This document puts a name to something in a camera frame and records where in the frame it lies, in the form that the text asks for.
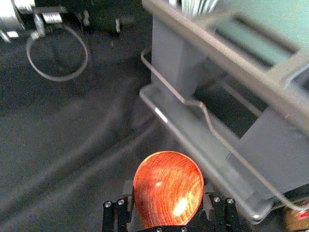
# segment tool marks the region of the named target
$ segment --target wooden spoon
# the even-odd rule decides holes
[[[186,225],[198,211],[204,179],[189,157],[161,151],[147,157],[133,181],[133,196],[144,229]]]

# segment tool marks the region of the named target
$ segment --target metal wire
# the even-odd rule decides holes
[[[67,30],[68,32],[70,32],[73,36],[75,36],[75,38],[81,43],[81,45],[83,46],[84,48],[84,51],[85,51],[85,59],[84,59],[84,62],[83,64],[81,65],[81,67],[76,70],[75,72],[69,74],[69,75],[66,75],[66,76],[50,76],[50,75],[47,75],[45,73],[43,73],[42,71],[40,71],[33,63],[32,59],[31,59],[31,56],[30,56],[30,49],[31,49],[31,46],[33,44],[33,42],[35,41],[35,39],[33,39],[31,36],[28,38],[27,40],[27,43],[26,43],[26,53],[27,53],[27,57],[28,57],[28,60],[30,62],[30,64],[32,65],[33,69],[38,73],[40,74],[42,77],[48,79],[48,80],[51,80],[51,81],[57,81],[57,82],[63,82],[63,81],[68,81],[68,80],[71,80],[77,76],[79,76],[86,68],[87,66],[87,63],[88,63],[88,49],[85,45],[85,43],[83,42],[82,38],[70,27],[64,25],[64,26],[61,26],[61,25],[58,25],[57,27],[59,28],[63,28],[65,30]]]
[[[141,54],[140,58],[142,62],[147,66],[147,68],[155,74],[159,80],[174,94],[174,96],[182,103],[188,106],[197,106],[199,107],[205,116],[206,122],[209,126],[210,131],[212,134],[230,151],[234,154],[234,156],[259,180],[261,181],[283,204],[287,207],[296,210],[296,211],[303,211],[309,209],[309,204],[304,206],[298,206],[288,200],[283,194],[281,194],[268,180],[266,180],[248,161],[241,156],[241,154],[231,145],[229,142],[224,139],[212,126],[211,119],[208,113],[208,110],[205,104],[201,101],[197,100],[186,100],[182,97],[182,95],[174,89],[174,87],[145,59],[144,55],[151,52],[150,48],[144,49]]]

